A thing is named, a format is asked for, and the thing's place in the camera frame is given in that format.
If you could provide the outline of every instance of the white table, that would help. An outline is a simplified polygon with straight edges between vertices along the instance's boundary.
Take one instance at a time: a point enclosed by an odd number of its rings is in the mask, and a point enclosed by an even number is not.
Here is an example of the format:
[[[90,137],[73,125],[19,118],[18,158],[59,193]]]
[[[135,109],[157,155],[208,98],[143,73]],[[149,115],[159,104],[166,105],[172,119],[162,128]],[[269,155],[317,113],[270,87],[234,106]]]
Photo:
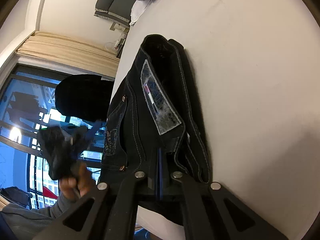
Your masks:
[[[130,29],[113,94],[141,42],[180,42],[195,70],[213,180],[301,239],[320,210],[320,28],[301,0],[158,0]],[[139,208],[160,238],[183,228]]]

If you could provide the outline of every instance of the metal rivet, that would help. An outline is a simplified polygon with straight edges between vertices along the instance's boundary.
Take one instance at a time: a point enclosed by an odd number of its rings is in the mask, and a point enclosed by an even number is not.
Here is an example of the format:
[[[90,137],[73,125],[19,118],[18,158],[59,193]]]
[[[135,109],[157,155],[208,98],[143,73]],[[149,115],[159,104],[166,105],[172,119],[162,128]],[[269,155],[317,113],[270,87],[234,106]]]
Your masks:
[[[137,171],[134,175],[136,178],[143,178],[145,174],[143,171]]]
[[[219,189],[221,189],[221,184],[218,183],[218,182],[213,182],[213,183],[211,183],[210,187],[211,187],[213,190],[219,190]]]
[[[98,186],[97,186],[97,188],[98,188],[99,190],[104,190],[104,189],[106,189],[107,187],[108,187],[108,185],[107,185],[107,183],[105,183],[105,182],[101,182],[101,183],[99,183]]]
[[[179,179],[182,177],[182,172],[175,171],[174,173],[172,173],[172,177],[174,177],[175,179]]]

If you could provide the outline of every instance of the grey cushion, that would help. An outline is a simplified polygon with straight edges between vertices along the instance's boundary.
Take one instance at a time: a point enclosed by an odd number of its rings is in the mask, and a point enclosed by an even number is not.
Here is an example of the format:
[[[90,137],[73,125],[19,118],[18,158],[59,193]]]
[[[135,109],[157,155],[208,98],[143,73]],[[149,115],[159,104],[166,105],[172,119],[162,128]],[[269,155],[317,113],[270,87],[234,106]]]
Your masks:
[[[131,8],[135,0],[97,0],[95,16],[111,19],[129,27]]]
[[[103,18],[103,19],[112,20],[112,21],[114,21],[114,22],[116,22],[116,23],[119,23],[120,25],[122,25],[122,26],[124,26],[124,27],[126,27],[126,28],[129,28],[129,27],[130,27],[129,22],[125,22],[124,20],[121,20],[121,19],[119,19],[118,17],[113,16],[113,15],[110,15],[110,14],[108,14],[108,13],[96,11],[96,12],[94,13],[94,16],[97,16],[97,17]]]

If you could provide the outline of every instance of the curtain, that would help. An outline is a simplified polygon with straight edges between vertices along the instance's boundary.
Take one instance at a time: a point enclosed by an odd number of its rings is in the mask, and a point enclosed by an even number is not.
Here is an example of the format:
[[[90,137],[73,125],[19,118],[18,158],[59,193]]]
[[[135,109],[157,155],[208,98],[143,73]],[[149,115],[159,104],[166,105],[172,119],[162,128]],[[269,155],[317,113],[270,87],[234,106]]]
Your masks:
[[[54,33],[35,32],[17,49],[19,56],[38,57],[115,77],[119,59],[104,48]]]

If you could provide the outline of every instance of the white wall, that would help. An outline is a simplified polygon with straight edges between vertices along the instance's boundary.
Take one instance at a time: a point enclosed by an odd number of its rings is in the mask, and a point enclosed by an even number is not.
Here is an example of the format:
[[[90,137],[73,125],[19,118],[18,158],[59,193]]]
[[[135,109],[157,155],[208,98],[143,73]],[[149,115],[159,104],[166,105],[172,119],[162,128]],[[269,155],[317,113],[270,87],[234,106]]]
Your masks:
[[[112,21],[94,16],[97,0],[45,0],[40,31],[81,38],[107,47],[121,32],[111,31]]]
[[[29,0],[19,0],[0,29],[0,53],[25,28]]]

